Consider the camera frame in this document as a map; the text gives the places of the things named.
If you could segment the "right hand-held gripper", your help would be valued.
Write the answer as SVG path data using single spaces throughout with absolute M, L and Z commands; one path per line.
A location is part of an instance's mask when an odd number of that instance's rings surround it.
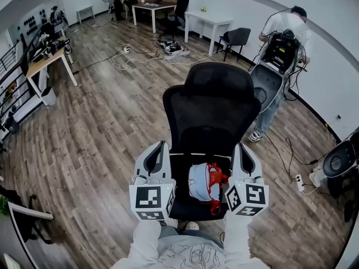
M 229 188 L 225 192 L 230 212 L 237 216 L 256 216 L 266 209 L 269 205 L 268 185 L 235 180 L 244 178 L 245 172 L 252 179 L 262 177 L 261 162 L 257 155 L 248 146 L 236 144 L 232 152 L 230 170 Z

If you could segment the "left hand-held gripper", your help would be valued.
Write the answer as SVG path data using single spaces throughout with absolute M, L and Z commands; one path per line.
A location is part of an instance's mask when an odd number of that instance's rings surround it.
M 135 161 L 133 182 L 129 186 L 130 206 L 134 215 L 144 221 L 165 221 L 169 218 L 175 198 L 174 179 L 171 178 L 169 147 L 165 141 L 149 146 Z

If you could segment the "black mesh office chair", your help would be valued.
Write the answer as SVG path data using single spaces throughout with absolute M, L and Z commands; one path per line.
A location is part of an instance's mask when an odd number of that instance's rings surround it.
M 172 176 L 177 183 L 170 217 L 222 219 L 229 210 L 225 188 L 212 208 L 210 202 L 190 195 L 188 174 L 193 165 L 208 163 L 231 177 L 233 149 L 238 143 L 242 146 L 242 137 L 261 108 L 250 74 L 225 63 L 198 63 L 190 68 L 184 84 L 165 90 L 163 105 L 171 130 Z

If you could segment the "person's left forearm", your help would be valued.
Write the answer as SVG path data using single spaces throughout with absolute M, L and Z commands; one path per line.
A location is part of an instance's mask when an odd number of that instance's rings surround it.
M 134 230 L 128 254 L 128 269 L 148 269 L 157 263 L 161 225 L 157 221 L 140 221 Z

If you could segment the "person's right forearm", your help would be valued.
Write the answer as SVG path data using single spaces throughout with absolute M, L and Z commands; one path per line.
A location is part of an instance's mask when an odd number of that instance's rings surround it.
M 225 214 L 223 255 L 227 269 L 239 269 L 249 263 L 248 225 L 251 222 L 251 217 L 237 216 L 230 211 Z

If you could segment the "dark grey chair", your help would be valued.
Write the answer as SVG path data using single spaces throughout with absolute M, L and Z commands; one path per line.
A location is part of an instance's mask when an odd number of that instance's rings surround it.
M 227 53 L 231 51 L 232 47 L 239 46 L 240 50 L 237 53 L 237 61 L 239 61 L 242 49 L 247 44 L 250 33 L 251 29 L 245 27 L 226 31 L 222 36 L 219 37 L 219 43 L 215 52 L 218 53 L 221 42 L 223 42 L 223 50 L 225 52 L 223 61 L 225 62 Z

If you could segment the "person's legs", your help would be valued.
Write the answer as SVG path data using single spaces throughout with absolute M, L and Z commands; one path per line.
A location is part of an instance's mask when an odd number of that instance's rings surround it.
M 206 240 L 211 240 L 219 247 L 223 247 L 221 242 L 215 238 L 213 238 L 211 235 L 203 232 L 202 230 L 180 230 L 172 226 L 161 226 L 161 232 L 159 235 L 159 239 L 169 237 L 169 236 L 196 236 L 201 237 Z

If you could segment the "person's torso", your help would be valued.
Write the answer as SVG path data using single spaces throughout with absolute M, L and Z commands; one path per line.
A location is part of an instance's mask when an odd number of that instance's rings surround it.
M 224 250 L 215 243 L 196 236 L 169 236 L 163 251 L 158 249 L 157 263 L 148 269 L 227 269 Z M 111 269 L 128 269 L 128 259 L 122 258 Z M 269 269 L 257 258 L 239 269 Z

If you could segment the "pile of floor equipment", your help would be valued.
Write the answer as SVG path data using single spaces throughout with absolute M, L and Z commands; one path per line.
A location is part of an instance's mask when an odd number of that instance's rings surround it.
M 170 61 L 177 56 L 188 56 L 190 51 L 186 49 L 180 42 L 175 41 L 173 38 L 159 38 L 157 40 L 160 47 L 163 48 L 165 61 Z

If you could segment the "black equipment pack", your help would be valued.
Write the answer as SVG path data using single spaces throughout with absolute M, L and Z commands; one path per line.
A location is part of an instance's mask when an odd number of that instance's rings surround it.
M 274 66 L 281 75 L 294 69 L 301 57 L 301 43 L 290 29 L 273 32 L 269 35 L 266 48 L 260 61 Z

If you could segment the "white trash bin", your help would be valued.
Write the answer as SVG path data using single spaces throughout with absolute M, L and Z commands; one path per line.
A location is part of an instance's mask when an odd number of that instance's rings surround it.
M 57 96 L 51 86 L 49 86 L 43 90 L 41 97 L 49 106 L 56 104 Z

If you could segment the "wooden desk white legs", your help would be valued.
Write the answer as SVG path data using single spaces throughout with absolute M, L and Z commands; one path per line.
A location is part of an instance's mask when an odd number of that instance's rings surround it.
M 70 77 L 70 79 L 72 80 L 73 85 L 76 87 L 78 86 L 78 83 L 70 69 L 70 65 L 66 59 L 66 54 L 65 54 L 65 47 L 59 48 L 57 49 L 53 54 L 51 55 L 45 55 L 45 52 L 49 52 L 49 45 L 47 45 L 46 48 L 44 48 L 44 50 L 42 52 L 40 52 L 38 54 L 38 56 L 40 56 L 41 54 L 43 55 L 43 57 L 36 61 L 36 62 L 31 62 L 29 65 L 29 68 L 27 70 L 27 73 L 25 75 L 26 80 L 30 83 L 31 87 L 33 88 L 33 90 L 35 91 L 37 97 L 40 99 L 40 101 L 45 105 L 48 106 L 47 103 L 43 100 L 43 98 L 41 97 L 43 90 L 41 90 L 39 88 L 40 85 L 40 79 L 38 84 L 36 84 L 34 82 L 33 77 L 40 73 L 42 70 L 45 70 L 50 64 L 52 64 L 53 62 L 57 61 L 58 59 L 62 60 L 62 63 L 68 73 L 68 76 Z

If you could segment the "small green plant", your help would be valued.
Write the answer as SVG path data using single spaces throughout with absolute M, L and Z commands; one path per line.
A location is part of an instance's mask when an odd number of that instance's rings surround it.
M 8 200 L 0 194 L 0 215 L 7 216 L 9 213 Z

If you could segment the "dark-topped table white legs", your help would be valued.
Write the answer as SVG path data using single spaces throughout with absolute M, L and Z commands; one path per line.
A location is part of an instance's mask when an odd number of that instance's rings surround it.
M 151 11 L 151 21 L 152 21 L 152 32 L 153 34 L 155 34 L 157 32 L 156 30 L 156 11 L 157 10 L 162 10 L 162 9 L 167 9 L 167 8 L 176 8 L 176 4 L 175 3 L 169 3 L 169 2 L 163 2 L 160 4 L 156 4 L 156 3 L 138 3 L 138 4 L 134 4 L 132 5 L 132 16 L 133 16 L 133 21 L 134 21 L 134 25 L 137 26 L 137 18 L 136 18 L 136 11 L 135 9 L 142 9 L 142 10 L 149 10 Z

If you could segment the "dark brown desk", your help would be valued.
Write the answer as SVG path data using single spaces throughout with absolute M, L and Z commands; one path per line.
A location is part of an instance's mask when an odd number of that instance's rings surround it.
M 54 216 L 47 212 L 41 212 L 24 206 L 17 205 L 13 202 L 7 202 L 8 214 L 10 217 L 11 228 L 13 229 L 13 236 L 18 242 L 20 249 L 26 256 L 27 262 L 30 264 L 31 269 L 40 269 L 34 257 L 30 253 L 26 241 L 23 236 L 30 234 L 30 228 L 38 220 L 53 220 Z

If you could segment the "black railing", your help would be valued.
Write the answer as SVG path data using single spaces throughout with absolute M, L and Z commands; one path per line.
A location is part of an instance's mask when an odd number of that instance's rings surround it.
M 26 78 L 30 64 L 30 56 L 37 46 L 37 36 L 28 43 L 21 36 L 4 56 L 10 57 L 9 67 L 0 66 L 0 141 L 4 141 L 11 131 L 6 124 L 13 121 L 20 125 L 33 111 L 41 100 Z

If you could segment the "small white bench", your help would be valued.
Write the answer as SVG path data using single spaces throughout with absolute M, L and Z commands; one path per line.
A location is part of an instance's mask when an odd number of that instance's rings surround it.
M 90 17 L 95 18 L 93 6 L 86 6 L 76 11 L 77 20 L 79 24 L 82 24 L 82 16 L 81 16 L 82 13 L 90 13 Z

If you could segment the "white sheet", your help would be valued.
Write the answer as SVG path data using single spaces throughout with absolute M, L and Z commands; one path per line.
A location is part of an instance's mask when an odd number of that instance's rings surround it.
M 3 256 L 7 269 L 21 269 L 20 264 L 16 262 L 11 256 L 6 253 L 4 253 Z

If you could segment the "group of black wall-hung items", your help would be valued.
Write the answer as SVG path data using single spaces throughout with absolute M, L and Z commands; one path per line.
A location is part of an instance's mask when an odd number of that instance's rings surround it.
M 34 9 L 26 14 L 16 26 L 17 36 L 21 34 L 26 38 L 41 28 L 48 22 L 48 15 L 44 8 Z

